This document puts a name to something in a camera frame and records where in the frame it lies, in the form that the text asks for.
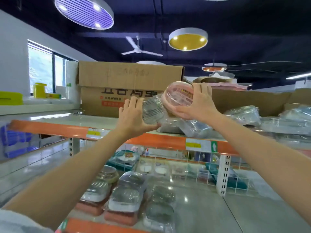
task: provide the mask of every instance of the pink plastic container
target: pink plastic container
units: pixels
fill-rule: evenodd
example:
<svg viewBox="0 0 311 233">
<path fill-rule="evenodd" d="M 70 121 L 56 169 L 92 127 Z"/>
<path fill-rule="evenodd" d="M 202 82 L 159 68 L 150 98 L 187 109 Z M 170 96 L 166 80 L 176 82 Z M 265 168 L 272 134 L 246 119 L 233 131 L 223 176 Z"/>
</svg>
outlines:
<svg viewBox="0 0 311 233">
<path fill-rule="evenodd" d="M 190 106 L 193 100 L 193 87 L 185 82 L 171 83 L 164 91 L 161 102 L 174 115 L 183 119 L 191 119 L 184 113 L 178 113 L 174 108 L 178 105 Z"/>
<path fill-rule="evenodd" d="M 234 83 L 207 83 L 212 89 L 233 90 L 233 91 L 246 91 L 247 86 L 241 86 Z"/>
</svg>

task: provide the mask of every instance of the left arm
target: left arm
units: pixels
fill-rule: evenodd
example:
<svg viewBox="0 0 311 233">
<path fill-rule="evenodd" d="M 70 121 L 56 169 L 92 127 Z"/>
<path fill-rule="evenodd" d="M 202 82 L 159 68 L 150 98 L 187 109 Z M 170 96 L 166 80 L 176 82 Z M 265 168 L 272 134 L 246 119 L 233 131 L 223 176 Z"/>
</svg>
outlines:
<svg viewBox="0 0 311 233">
<path fill-rule="evenodd" d="M 124 108 L 119 109 L 115 130 L 34 181 L 3 209 L 18 212 L 56 230 L 114 152 L 128 139 L 159 127 L 143 122 L 142 102 L 143 98 L 126 100 Z"/>
</svg>

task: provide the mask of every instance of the window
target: window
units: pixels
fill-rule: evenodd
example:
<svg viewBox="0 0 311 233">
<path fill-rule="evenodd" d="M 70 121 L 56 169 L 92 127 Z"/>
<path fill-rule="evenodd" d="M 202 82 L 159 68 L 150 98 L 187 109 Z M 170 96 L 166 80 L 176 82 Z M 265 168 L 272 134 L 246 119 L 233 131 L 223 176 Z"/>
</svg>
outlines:
<svg viewBox="0 0 311 233">
<path fill-rule="evenodd" d="M 28 41 L 30 94 L 35 83 L 45 83 L 47 93 L 55 93 L 56 86 L 66 86 L 66 61 L 73 61 L 49 48 Z"/>
</svg>

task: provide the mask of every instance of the dark ceiling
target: dark ceiling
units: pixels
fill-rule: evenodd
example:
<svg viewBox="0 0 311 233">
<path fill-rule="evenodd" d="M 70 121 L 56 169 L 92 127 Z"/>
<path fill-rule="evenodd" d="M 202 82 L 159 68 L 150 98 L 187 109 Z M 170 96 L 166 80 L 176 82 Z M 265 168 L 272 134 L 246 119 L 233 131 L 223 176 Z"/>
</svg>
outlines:
<svg viewBox="0 0 311 233">
<path fill-rule="evenodd" d="M 186 76 L 206 76 L 201 66 L 231 66 L 238 82 L 282 85 L 296 72 L 311 70 L 311 0 L 104 0 L 115 14 L 109 30 L 91 30 L 62 16 L 54 0 L 0 0 L 0 8 L 98 61 L 160 61 L 184 65 Z M 208 44 L 195 51 L 171 48 L 169 34 L 184 27 L 208 32 Z M 121 55 L 133 50 L 163 54 Z M 263 61 L 294 61 L 251 64 Z"/>
</svg>

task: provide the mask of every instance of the yellow price label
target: yellow price label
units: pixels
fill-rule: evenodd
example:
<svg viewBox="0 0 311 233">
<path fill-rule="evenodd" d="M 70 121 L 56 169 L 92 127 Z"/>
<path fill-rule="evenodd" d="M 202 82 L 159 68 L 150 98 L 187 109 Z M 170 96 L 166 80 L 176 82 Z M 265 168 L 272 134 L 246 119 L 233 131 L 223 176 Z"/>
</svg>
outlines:
<svg viewBox="0 0 311 233">
<path fill-rule="evenodd" d="M 193 148 L 201 148 L 201 144 L 186 142 L 186 146 Z"/>
<path fill-rule="evenodd" d="M 97 131 L 88 131 L 87 134 L 93 135 L 93 136 L 101 136 L 100 132 L 97 132 Z"/>
</svg>

